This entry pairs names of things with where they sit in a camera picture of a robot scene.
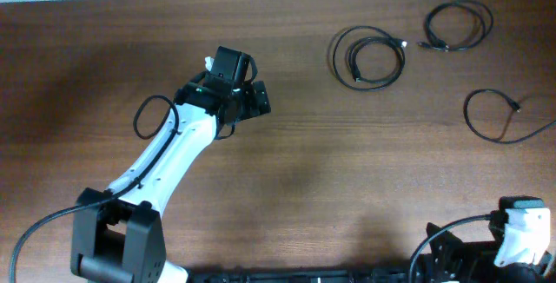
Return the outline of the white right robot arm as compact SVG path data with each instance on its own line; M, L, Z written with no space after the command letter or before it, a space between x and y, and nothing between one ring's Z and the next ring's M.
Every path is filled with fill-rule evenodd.
M431 253L418 262L418 282L459 283L555 283L555 275L544 275L552 258L544 253L538 265L513 263L497 267L496 240L465 242L445 232L430 242Z

